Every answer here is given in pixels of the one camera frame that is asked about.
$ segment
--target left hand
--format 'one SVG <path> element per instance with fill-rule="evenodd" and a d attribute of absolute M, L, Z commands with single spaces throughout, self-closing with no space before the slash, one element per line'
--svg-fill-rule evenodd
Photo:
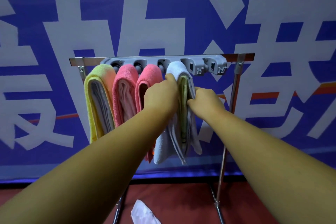
<path fill-rule="evenodd" d="M 144 96 L 144 109 L 154 109 L 168 118 L 173 117 L 179 104 L 179 89 L 172 74 L 166 74 L 165 80 L 147 89 Z"/>

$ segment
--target gray plastic holder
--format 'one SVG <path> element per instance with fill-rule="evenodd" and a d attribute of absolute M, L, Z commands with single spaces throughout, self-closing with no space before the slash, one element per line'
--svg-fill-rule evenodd
<path fill-rule="evenodd" d="M 111 57 L 105 58 L 101 64 L 113 66 L 115 72 L 118 72 L 122 65 L 131 64 L 135 66 L 138 74 L 148 64 L 153 64 L 161 69 L 162 73 L 166 73 L 168 65 L 173 61 L 181 61 L 188 72 L 192 75 L 204 75 L 206 72 L 215 75 L 223 75 L 227 70 L 227 61 L 221 55 L 185 55 L 185 56 L 151 56 L 151 57 Z"/>

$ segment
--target yellow towel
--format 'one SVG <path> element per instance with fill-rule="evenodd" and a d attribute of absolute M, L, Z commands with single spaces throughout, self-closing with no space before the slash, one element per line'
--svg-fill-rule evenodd
<path fill-rule="evenodd" d="M 85 99 L 86 99 L 86 107 L 89 117 L 89 125 L 90 125 L 90 143 L 96 141 L 98 138 L 104 135 L 102 125 L 99 122 L 97 110 L 93 103 L 91 87 L 90 83 L 93 80 L 96 80 L 101 83 L 105 90 L 105 94 L 107 96 L 108 104 L 110 106 L 112 117 L 113 117 L 113 126 L 114 124 L 114 116 L 113 116 L 113 103 L 112 103 L 112 87 L 114 78 L 116 73 L 112 66 L 106 64 L 100 64 L 96 66 L 91 73 L 86 76 L 84 81 L 84 91 L 85 91 Z"/>

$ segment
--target pink towel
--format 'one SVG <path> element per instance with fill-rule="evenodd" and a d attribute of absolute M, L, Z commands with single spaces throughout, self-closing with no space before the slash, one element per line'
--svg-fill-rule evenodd
<path fill-rule="evenodd" d="M 131 64 L 121 66 L 115 76 L 112 88 L 115 127 L 136 114 L 134 96 L 138 77 L 136 68 Z"/>
<path fill-rule="evenodd" d="M 144 68 L 135 86 L 135 102 L 137 112 L 140 112 L 144 108 L 144 96 L 146 90 L 154 84 L 162 81 L 162 73 L 158 66 L 149 64 Z M 153 149 L 150 149 L 145 156 L 145 161 L 150 163 L 152 159 Z"/>

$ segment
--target hand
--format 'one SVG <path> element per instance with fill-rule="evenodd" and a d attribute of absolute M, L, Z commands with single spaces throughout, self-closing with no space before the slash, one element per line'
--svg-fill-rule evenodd
<path fill-rule="evenodd" d="M 215 115 L 218 109 L 225 109 L 223 103 L 213 90 L 195 87 L 196 98 L 189 99 L 187 105 L 202 120 L 206 121 Z"/>
<path fill-rule="evenodd" d="M 143 108 L 154 109 L 170 119 L 177 112 L 179 89 L 172 74 L 166 74 L 165 78 L 163 82 L 148 88 L 144 96 Z"/>

